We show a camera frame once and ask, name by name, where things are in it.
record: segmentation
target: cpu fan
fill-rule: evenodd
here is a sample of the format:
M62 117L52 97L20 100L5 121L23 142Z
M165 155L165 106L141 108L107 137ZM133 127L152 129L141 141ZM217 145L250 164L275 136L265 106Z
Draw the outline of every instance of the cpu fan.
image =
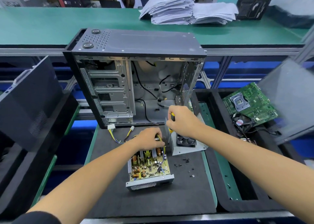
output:
M177 135L177 146L195 147L196 140L189 137Z

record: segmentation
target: white connector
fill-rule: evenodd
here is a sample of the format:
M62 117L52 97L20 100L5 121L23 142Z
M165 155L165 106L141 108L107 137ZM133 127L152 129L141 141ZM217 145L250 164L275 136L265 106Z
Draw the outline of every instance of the white connector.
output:
M115 128L116 128L115 124L110 124L110 125L108 125L108 127L107 127L108 130L113 130L113 129L115 129Z

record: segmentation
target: paper stack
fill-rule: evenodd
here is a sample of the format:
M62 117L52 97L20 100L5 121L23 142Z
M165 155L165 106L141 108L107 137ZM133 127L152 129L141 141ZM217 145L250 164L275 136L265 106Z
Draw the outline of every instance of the paper stack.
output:
M238 8L233 3L195 3L191 24L223 24L236 19Z
M153 24L189 24L193 4L194 0L149 0L139 19L148 13Z

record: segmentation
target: forearm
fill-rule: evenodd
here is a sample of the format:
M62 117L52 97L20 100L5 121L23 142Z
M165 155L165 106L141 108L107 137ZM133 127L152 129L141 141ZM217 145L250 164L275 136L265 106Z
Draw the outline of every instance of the forearm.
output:
M28 212L51 213L62 224L80 223L137 149L134 141L130 140L93 160L63 181Z
M314 170L205 125L195 129L194 138L224 156L294 215L314 223Z

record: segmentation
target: green table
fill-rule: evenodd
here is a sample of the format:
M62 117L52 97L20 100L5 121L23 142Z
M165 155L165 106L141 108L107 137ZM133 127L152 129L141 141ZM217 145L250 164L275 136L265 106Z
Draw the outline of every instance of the green table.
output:
M139 20L137 9L118 8L5 8L0 10L0 55L31 49L63 49L79 29L159 30L194 33L210 55L289 55L302 47L307 30L291 30L267 17L217 25L153 25ZM28 50L25 53L38 52Z

